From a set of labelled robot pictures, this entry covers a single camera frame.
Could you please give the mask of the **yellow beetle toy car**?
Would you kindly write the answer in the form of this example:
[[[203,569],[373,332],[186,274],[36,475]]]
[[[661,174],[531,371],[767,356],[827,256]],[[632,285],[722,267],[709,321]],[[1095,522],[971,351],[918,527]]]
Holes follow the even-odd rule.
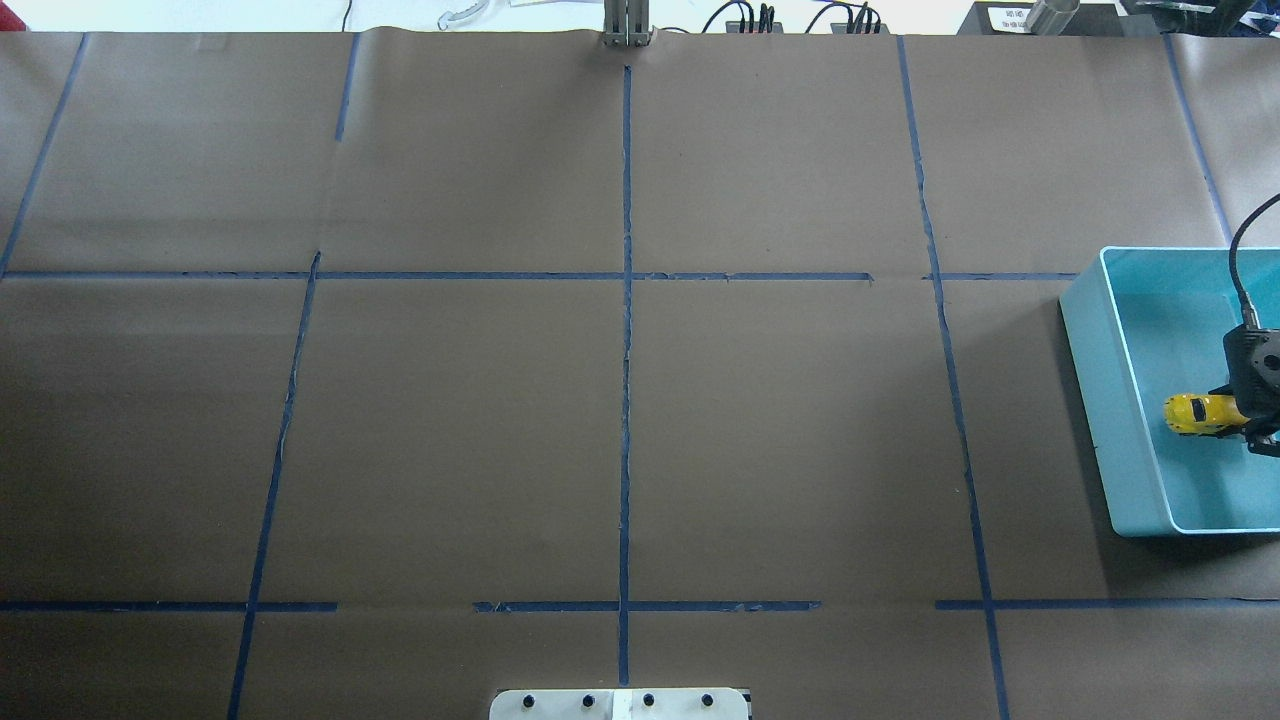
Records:
[[[1178,436],[1236,436],[1249,421],[1235,397],[1222,393],[1171,395],[1164,401],[1162,414],[1166,427]]]

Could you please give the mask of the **light blue plastic bin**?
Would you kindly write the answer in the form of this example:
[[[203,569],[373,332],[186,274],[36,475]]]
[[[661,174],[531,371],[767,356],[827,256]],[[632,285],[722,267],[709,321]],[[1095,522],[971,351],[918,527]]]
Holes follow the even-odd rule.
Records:
[[[1060,307],[1114,530],[1275,534],[1277,460],[1164,418],[1169,397],[1228,383],[1222,337],[1242,320],[1228,250],[1102,249]]]

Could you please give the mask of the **metal cylinder weight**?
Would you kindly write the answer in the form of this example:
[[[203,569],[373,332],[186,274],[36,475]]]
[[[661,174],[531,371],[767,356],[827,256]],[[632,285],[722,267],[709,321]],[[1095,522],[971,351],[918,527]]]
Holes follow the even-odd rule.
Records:
[[[1060,36],[1080,8],[1079,0],[1033,1],[1024,19],[1029,35]]]

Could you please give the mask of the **white pillar with base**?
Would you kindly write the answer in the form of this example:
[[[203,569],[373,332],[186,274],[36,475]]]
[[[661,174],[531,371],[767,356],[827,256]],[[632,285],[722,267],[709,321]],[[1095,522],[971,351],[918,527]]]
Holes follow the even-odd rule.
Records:
[[[732,687],[508,689],[489,719],[751,719],[748,691]]]

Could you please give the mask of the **aluminium frame post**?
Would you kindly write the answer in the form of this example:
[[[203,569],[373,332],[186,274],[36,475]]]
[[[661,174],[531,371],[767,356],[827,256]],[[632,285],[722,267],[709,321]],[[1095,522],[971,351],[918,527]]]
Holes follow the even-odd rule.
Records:
[[[604,0],[602,44],[607,47],[646,47],[652,42],[649,0]]]

